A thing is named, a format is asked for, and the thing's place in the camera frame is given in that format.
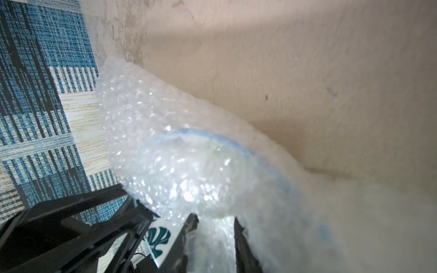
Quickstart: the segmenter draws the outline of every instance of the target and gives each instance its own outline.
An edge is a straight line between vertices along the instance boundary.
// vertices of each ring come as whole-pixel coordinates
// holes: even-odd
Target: striped carpet
[[[38,202],[117,183],[79,3],[52,2],[0,0],[0,224]],[[123,200],[80,217],[105,221]]]

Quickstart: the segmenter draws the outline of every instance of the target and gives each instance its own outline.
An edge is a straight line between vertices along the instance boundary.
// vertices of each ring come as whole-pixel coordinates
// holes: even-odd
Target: black cable
[[[142,253],[134,253],[134,255],[137,255],[137,254],[143,255],[144,258],[147,258],[146,255],[144,255],[144,254],[142,254]]]

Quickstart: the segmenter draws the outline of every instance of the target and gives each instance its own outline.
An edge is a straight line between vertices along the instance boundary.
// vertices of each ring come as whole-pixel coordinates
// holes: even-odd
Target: blue line
[[[71,151],[71,147],[70,146],[67,146],[67,150],[68,150],[68,153],[70,154],[70,158],[71,158],[71,160],[73,161],[73,165],[76,167],[76,166],[78,166],[78,164],[76,163],[76,159],[74,158],[74,156],[73,156],[73,152]]]
[[[47,176],[47,173],[45,172],[44,167],[42,166],[42,163],[41,163],[41,160],[39,159],[38,154],[34,154],[33,156],[35,157],[35,160],[36,160],[36,162],[38,164],[38,168],[41,171],[42,177]]]
[[[40,111],[39,113],[41,114],[41,118],[43,120],[45,128],[47,129],[47,133],[49,134],[49,137],[56,135],[54,132],[51,131],[50,125],[47,122],[47,117],[45,116],[44,112]]]
[[[15,163],[15,159],[11,160],[12,166],[14,166],[14,170],[17,172],[18,178],[20,179],[20,183],[24,181],[23,175],[21,174],[20,169],[17,167],[17,164]]]
[[[42,159],[44,160],[44,163],[45,163],[45,166],[48,168],[48,170],[49,170],[49,175],[53,175],[54,174],[54,172],[53,172],[53,170],[52,170],[52,168],[51,168],[51,166],[50,166],[50,162],[49,162],[49,160],[47,159],[47,156],[45,155],[45,152],[41,152],[41,156],[42,156]]]
[[[276,177],[276,180],[281,183],[281,188],[288,192],[290,189],[293,192],[297,193],[297,189],[293,187],[293,185],[274,167],[272,167],[269,163],[265,162],[261,157],[259,157],[255,152],[249,150],[248,148],[242,146],[236,141],[227,138],[222,135],[210,133],[207,131],[194,129],[194,128],[183,128],[176,131],[165,132],[164,135],[158,136],[155,139],[160,142],[164,140],[167,136],[178,136],[178,135],[196,135],[204,138],[212,139],[214,141],[223,143],[231,148],[234,148],[236,151],[240,152],[245,157],[252,157],[256,160],[256,162],[261,165],[264,169],[267,170],[268,173]]]
[[[26,124],[25,124],[25,122],[23,121],[23,117],[21,116],[21,114],[17,114],[17,118],[18,118],[18,120],[19,120],[19,122],[20,122],[20,125],[21,125],[21,128],[23,128],[23,131],[24,131],[24,135],[26,136],[26,139],[29,141],[29,140],[32,140],[32,138],[30,137],[30,135],[29,135],[29,132],[28,132],[28,126],[26,126]]]
[[[19,163],[21,163],[21,165],[23,166],[24,172],[26,173],[26,176],[28,177],[28,181],[32,181],[32,175],[30,174],[30,172],[28,170],[27,164],[24,162],[22,157],[20,157],[19,160],[20,160]]]
[[[96,181],[99,183],[101,189],[105,188],[105,185],[104,185],[103,183],[100,183],[99,176],[97,175],[97,173],[94,174],[94,175],[96,176]]]
[[[109,175],[111,176],[112,182],[114,183],[114,185],[117,183],[117,180],[114,178],[114,176],[112,175],[112,170],[109,169]]]
[[[66,133],[66,132],[65,132],[65,128],[64,128],[64,126],[62,125],[61,118],[59,117],[59,113],[58,113],[58,111],[57,111],[57,110],[54,110],[53,112],[55,112],[56,121],[57,121],[57,123],[59,124],[59,128],[61,128],[61,133],[62,133],[62,134],[65,134],[65,133]]]
[[[63,114],[62,118],[64,119],[64,124],[65,124],[67,133],[71,134],[70,126],[68,125],[68,121],[67,121],[67,116],[65,114]]]
[[[0,130],[0,139],[1,139],[2,143],[3,143],[3,145],[7,145],[8,144],[7,141],[6,141],[6,138],[3,136],[3,130]]]
[[[35,127],[33,126],[32,119],[30,118],[30,115],[33,115],[33,114],[26,113],[26,115],[25,115],[26,116],[26,120],[27,120],[26,126],[30,127],[30,129],[32,130],[33,138],[34,139],[39,139],[38,133],[36,132]]]
[[[105,170],[104,173],[105,173],[106,180],[108,181],[108,184],[109,184],[110,186],[113,186],[114,183],[111,183],[111,181],[109,180],[109,176],[108,176],[108,172],[107,172],[107,170]]]
[[[105,178],[103,177],[103,173],[102,172],[100,172],[100,178],[102,179],[102,183],[103,183],[103,185],[104,185],[104,187],[106,187],[106,185],[105,185]]]
[[[94,182],[94,177],[93,177],[92,175],[90,175],[90,178],[91,178],[91,183],[93,184],[93,188],[94,188],[95,190],[97,190],[97,185],[96,185],[95,182]]]
[[[58,164],[61,165],[61,169],[62,170],[68,170],[68,168],[64,164],[64,160],[63,160],[64,157],[59,154],[59,149],[60,148],[54,148],[54,149],[51,149],[51,150],[55,151],[56,157],[58,159],[57,161],[58,161]]]
[[[5,130],[6,130],[6,133],[7,133],[8,136],[9,136],[9,142],[12,142],[12,143],[8,143],[8,144],[15,144],[15,139],[14,139],[14,137],[12,136],[12,133],[11,133],[11,131],[10,131],[10,129],[9,129],[9,125],[8,125],[7,122],[6,122],[6,119],[5,119],[4,117],[1,117],[1,121],[2,121],[2,123],[3,123],[3,126],[4,126]]]

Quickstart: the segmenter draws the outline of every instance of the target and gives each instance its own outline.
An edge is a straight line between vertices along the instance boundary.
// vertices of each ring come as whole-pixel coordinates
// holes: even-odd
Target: wrapped object
[[[234,270],[235,259],[219,258],[235,251],[219,223],[236,216],[264,272],[343,270],[329,228],[305,198],[310,176],[281,146],[124,60],[105,62],[96,89],[111,167],[125,190],[173,225],[199,216],[189,268]],[[210,247],[205,236],[222,238],[217,259],[200,255]]]

